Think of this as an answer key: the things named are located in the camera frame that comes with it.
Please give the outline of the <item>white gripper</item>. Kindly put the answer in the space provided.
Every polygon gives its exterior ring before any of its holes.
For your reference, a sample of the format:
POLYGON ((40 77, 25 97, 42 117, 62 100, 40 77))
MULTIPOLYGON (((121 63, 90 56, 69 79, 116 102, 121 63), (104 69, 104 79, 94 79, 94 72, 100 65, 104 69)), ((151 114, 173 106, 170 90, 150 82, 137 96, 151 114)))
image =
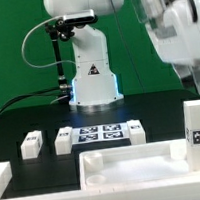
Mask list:
POLYGON ((200 95, 200 0, 169 0, 163 14, 145 28, 157 55, 173 65, 182 86, 192 88, 195 82, 200 95), (188 66, 197 67, 190 72, 188 66))

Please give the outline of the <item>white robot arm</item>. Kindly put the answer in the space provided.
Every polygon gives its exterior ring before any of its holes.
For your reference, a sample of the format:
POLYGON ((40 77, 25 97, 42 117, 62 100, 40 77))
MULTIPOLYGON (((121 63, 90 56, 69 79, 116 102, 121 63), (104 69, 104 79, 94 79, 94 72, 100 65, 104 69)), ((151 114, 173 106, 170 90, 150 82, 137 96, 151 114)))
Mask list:
MULTIPOLYGON (((123 101, 109 68, 105 35, 91 25, 119 10, 124 0, 43 0, 63 41, 71 40, 76 76, 74 110, 96 111, 123 101)), ((163 62, 173 66, 183 85, 200 95, 200 0, 131 0, 139 22, 163 62)))

